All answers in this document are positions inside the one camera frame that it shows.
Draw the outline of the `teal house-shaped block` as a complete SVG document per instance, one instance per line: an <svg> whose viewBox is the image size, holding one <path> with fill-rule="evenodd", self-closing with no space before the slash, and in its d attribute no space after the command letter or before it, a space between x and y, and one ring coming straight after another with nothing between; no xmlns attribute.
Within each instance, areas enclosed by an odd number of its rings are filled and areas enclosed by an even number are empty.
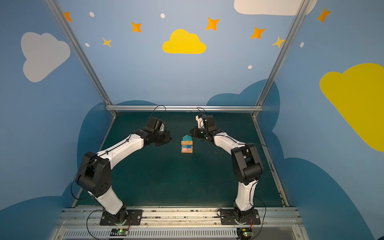
<svg viewBox="0 0 384 240"><path fill-rule="evenodd" d="M185 135L185 136L183 136L183 141L185 141L185 142L192 141L192 137L189 135Z"/></svg>

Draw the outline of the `long natural wood block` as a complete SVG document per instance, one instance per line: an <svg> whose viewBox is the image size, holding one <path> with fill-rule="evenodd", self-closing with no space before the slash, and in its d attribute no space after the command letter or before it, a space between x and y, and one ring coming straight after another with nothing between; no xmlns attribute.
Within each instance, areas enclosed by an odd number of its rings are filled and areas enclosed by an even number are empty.
<svg viewBox="0 0 384 240"><path fill-rule="evenodd" d="M182 146L193 145L193 141L182 141L182 142L181 142L181 145L182 145Z"/></svg>

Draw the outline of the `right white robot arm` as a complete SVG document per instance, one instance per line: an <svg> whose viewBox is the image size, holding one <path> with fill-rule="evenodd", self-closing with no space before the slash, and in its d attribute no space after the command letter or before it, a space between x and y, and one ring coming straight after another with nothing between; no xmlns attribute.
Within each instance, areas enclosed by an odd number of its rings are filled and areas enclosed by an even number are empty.
<svg viewBox="0 0 384 240"><path fill-rule="evenodd" d="M190 133L195 138L209 141L232 157L233 170L238 180L238 193L234 202L233 222L244 225L256 215L255 189L264 172L264 166L255 144L238 141L219 130L212 115L198 114L197 126Z"/></svg>

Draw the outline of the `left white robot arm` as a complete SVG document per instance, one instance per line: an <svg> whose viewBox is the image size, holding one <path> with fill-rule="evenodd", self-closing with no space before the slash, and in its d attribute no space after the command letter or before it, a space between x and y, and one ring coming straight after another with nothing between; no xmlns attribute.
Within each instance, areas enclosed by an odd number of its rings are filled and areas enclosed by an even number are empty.
<svg viewBox="0 0 384 240"><path fill-rule="evenodd" d="M97 153L87 152L83 156L74 181L103 207L102 226L124 226L132 220L126 205L112 188L114 167L148 145L158 147L169 143L171 139L169 130L153 133L137 130L112 147Z"/></svg>

